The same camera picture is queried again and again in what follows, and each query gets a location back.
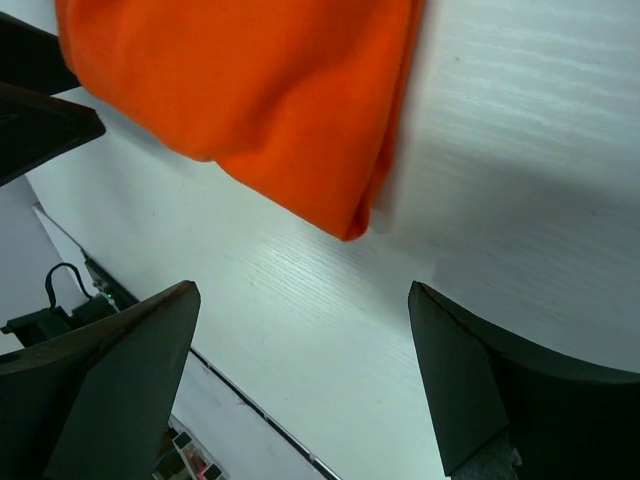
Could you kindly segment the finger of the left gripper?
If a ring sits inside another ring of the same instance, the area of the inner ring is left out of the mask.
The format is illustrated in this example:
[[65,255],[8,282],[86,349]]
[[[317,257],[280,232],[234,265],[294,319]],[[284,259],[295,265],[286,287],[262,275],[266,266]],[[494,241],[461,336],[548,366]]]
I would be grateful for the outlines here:
[[106,133],[85,106],[10,84],[1,86],[1,184]]
[[1,13],[1,83],[55,95],[80,86],[67,67],[58,37]]

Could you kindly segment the orange t-shirt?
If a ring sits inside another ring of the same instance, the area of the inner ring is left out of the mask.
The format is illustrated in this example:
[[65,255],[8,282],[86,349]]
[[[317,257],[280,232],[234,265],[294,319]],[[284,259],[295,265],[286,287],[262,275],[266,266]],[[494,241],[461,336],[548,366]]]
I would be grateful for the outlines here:
[[394,150],[420,1],[59,1],[81,85],[343,241]]

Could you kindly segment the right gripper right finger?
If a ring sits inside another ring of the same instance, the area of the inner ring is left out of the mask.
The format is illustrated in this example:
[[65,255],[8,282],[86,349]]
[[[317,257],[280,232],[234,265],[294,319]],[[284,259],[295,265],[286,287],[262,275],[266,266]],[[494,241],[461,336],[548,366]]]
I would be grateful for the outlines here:
[[421,282],[408,310],[447,478],[638,478],[638,374],[543,347]]

